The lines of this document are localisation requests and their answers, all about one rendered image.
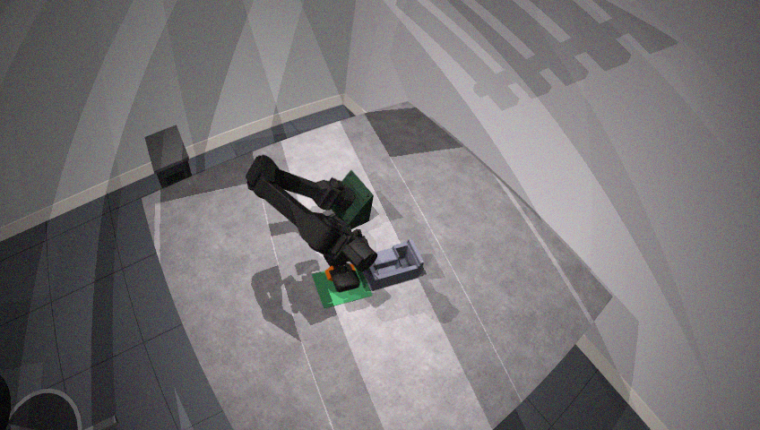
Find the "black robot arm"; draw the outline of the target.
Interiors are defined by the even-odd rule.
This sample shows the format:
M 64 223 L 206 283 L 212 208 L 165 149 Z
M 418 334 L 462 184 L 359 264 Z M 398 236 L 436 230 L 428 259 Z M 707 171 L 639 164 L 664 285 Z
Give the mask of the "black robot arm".
M 298 227 L 300 236 L 320 254 L 337 260 L 340 254 L 360 272 L 377 258 L 360 229 L 351 232 L 349 224 L 334 214 L 312 212 L 285 190 L 312 198 L 318 207 L 330 210 L 334 204 L 346 211 L 356 195 L 342 181 L 313 182 L 279 169 L 273 160 L 262 155 L 255 158 L 246 174 L 248 189 L 265 199 Z M 355 195 L 355 197 L 354 197 Z M 345 210 L 344 210 L 345 209 Z M 332 250 L 328 250 L 331 247 Z

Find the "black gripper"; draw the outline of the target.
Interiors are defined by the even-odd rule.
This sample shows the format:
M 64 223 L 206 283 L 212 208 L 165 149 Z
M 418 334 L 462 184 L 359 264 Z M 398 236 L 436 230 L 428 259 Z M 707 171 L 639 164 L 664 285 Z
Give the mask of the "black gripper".
M 359 279 L 356 271 L 352 270 L 349 263 L 346 263 L 345 257 L 340 254 L 337 260 L 324 255 L 324 259 L 329 266 L 333 266 L 334 270 L 329 271 L 335 290 L 338 292 L 344 292 L 359 288 Z M 344 266 L 345 265 L 345 266 Z

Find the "orange l-shaped part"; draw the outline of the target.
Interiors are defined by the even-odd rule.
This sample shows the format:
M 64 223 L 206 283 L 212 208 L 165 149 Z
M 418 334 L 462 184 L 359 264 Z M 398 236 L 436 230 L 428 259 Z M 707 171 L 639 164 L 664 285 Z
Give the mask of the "orange l-shaped part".
M 354 266 L 353 266 L 352 264 L 350 264 L 350 267 L 351 267 L 351 269 L 352 269 L 352 270 L 355 270 L 355 268 L 354 268 Z M 332 280 L 332 278 L 331 278 L 330 272 L 329 272 L 329 271 L 331 271 L 331 270 L 334 270 L 334 267 L 333 267 L 333 266 L 331 266 L 330 268 L 328 268 L 328 269 L 325 271 L 325 273 L 326 273 L 326 275 L 327 275 L 327 278 L 328 278 L 328 280 L 330 280 L 330 281 L 333 281 L 333 280 Z

